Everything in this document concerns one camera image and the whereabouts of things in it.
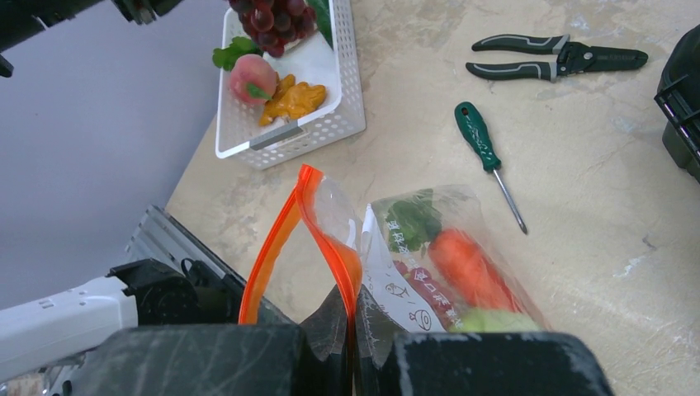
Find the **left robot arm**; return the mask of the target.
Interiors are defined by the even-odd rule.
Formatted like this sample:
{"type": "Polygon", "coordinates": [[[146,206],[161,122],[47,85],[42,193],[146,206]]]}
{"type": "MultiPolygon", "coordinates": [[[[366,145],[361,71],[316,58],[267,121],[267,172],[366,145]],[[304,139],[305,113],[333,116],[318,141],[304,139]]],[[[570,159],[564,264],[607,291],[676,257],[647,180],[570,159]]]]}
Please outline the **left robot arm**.
{"type": "Polygon", "coordinates": [[[164,203],[221,105],[221,1],[1,4],[1,383],[128,328],[234,323],[244,279],[164,203]]]}

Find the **purple toy grapes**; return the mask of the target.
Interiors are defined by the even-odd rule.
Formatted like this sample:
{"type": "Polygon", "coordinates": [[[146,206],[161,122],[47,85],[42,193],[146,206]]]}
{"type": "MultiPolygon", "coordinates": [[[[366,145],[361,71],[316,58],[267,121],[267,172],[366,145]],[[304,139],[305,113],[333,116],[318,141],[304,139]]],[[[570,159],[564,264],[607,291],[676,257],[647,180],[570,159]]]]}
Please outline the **purple toy grapes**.
{"type": "Polygon", "coordinates": [[[229,0],[244,32],[273,58],[318,30],[315,9],[302,0],[229,0]]]}

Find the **green toy cabbage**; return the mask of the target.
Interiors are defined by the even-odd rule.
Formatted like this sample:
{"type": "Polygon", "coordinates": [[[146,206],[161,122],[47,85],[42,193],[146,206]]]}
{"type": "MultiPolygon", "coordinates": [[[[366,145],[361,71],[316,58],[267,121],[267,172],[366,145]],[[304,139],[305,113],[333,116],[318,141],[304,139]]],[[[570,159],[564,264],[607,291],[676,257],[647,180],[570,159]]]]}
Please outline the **green toy cabbage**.
{"type": "Polygon", "coordinates": [[[469,309],[449,332],[530,332],[543,327],[524,313],[499,309],[469,309]]]}

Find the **clear zip top bag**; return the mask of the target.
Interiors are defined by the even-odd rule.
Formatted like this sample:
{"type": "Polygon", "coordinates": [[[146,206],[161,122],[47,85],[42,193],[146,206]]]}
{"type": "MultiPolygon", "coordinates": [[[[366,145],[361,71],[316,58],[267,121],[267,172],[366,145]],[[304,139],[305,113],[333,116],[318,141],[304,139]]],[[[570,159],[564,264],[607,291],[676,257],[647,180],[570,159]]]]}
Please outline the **clear zip top bag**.
{"type": "MultiPolygon", "coordinates": [[[[542,326],[542,330],[548,329],[539,309],[488,241],[480,202],[473,191],[465,185],[425,189],[433,189],[439,198],[452,201],[448,213],[483,248],[512,292],[523,300],[522,314],[542,326]]],[[[449,332],[449,327],[472,307],[452,290],[428,257],[419,252],[390,250],[390,236],[398,234],[387,228],[389,205],[417,191],[376,200],[359,215],[337,183],[319,169],[303,165],[248,276],[239,321],[258,321],[276,261],[292,232],[303,224],[333,275],[349,318],[357,316],[358,296],[366,288],[380,309],[404,330],[449,332]]]]}

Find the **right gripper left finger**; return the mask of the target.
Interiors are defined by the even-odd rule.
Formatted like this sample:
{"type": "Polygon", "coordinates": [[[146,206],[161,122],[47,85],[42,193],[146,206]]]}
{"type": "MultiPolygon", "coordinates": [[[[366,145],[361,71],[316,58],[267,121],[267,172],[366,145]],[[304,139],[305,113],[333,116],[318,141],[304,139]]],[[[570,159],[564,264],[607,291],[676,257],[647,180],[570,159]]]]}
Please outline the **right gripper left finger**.
{"type": "Polygon", "coordinates": [[[122,330],[87,359],[76,395],[348,395],[338,289],[302,323],[122,330]]]}

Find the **orange toy carrot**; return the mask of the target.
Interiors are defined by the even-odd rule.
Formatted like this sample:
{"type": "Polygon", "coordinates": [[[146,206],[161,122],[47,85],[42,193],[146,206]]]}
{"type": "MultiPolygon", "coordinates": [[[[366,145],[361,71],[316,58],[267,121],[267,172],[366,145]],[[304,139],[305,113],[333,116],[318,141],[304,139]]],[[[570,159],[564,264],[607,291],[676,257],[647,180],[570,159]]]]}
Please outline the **orange toy carrot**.
{"type": "Polygon", "coordinates": [[[390,250],[419,252],[472,308],[523,313],[517,297],[483,248],[456,217],[449,214],[451,200],[438,197],[433,189],[417,191],[389,205],[385,221],[391,233],[390,250]]]}

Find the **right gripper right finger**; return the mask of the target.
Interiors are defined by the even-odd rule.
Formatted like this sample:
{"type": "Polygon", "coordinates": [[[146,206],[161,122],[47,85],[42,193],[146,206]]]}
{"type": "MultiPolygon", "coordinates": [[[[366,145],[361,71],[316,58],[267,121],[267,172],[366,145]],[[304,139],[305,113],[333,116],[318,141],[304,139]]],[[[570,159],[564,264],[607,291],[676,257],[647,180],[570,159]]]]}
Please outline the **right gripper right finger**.
{"type": "Polygon", "coordinates": [[[358,395],[612,395],[596,356],[561,332],[416,333],[366,288],[357,300],[358,395]]]}

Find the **toy peach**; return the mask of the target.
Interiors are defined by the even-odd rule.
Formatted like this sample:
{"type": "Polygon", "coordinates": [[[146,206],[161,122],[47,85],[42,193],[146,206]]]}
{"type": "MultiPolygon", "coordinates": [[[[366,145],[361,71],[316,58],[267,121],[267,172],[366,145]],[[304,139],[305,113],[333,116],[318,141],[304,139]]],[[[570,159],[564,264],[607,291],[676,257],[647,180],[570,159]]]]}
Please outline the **toy peach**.
{"type": "Polygon", "coordinates": [[[246,54],[239,57],[231,70],[229,90],[233,97],[249,105],[264,105],[277,89],[277,72],[260,55],[246,54]],[[253,84],[265,97],[252,96],[248,85],[253,84]]]}

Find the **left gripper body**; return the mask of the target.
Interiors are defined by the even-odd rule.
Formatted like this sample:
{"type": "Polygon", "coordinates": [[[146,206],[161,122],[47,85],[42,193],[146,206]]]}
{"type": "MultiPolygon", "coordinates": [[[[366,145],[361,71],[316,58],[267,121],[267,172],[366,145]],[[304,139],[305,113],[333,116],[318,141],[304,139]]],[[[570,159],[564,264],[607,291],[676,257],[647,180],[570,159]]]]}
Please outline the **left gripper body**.
{"type": "MultiPolygon", "coordinates": [[[[19,45],[102,0],[1,0],[1,51],[19,45]]],[[[129,23],[148,25],[170,13],[182,0],[111,0],[129,23]]]]}

